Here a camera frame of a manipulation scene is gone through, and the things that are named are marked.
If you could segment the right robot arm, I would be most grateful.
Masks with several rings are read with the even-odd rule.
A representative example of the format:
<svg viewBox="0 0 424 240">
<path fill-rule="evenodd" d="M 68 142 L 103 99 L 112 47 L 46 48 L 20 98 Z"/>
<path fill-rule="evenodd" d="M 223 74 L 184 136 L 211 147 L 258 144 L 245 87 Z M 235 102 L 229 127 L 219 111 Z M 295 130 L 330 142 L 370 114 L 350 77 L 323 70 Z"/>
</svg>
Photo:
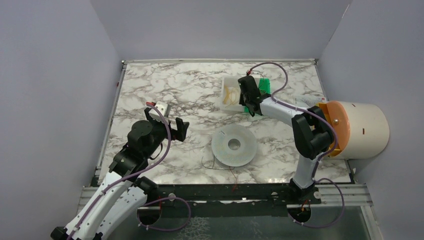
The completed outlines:
<svg viewBox="0 0 424 240">
<path fill-rule="evenodd" d="M 238 86 L 239 103 L 247 107 L 251 116 L 270 117 L 292 128 L 299 159 L 289 182 L 290 196 L 297 201 L 308 197 L 316 184 L 319 161 L 336 139 L 322 109 L 274 101 L 271 94 L 260 92 L 254 77 L 250 75 L 239 78 Z"/>
</svg>

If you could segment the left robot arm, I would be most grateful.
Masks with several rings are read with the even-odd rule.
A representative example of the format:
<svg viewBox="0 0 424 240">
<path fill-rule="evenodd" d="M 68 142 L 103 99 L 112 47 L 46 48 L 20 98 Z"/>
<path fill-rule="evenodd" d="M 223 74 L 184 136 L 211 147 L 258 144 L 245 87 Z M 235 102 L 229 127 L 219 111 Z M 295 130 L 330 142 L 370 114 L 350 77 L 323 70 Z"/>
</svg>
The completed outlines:
<svg viewBox="0 0 424 240">
<path fill-rule="evenodd" d="M 158 185 L 143 176 L 151 169 L 149 161 L 163 141 L 183 142 L 189 122 L 177 117 L 176 129 L 159 108 L 149 104 L 146 119 L 135 122 L 127 134 L 127 142 L 115 155 L 109 172 L 83 209 L 66 226 L 56 227 L 53 240 L 105 240 L 135 209 L 160 206 Z"/>
</svg>

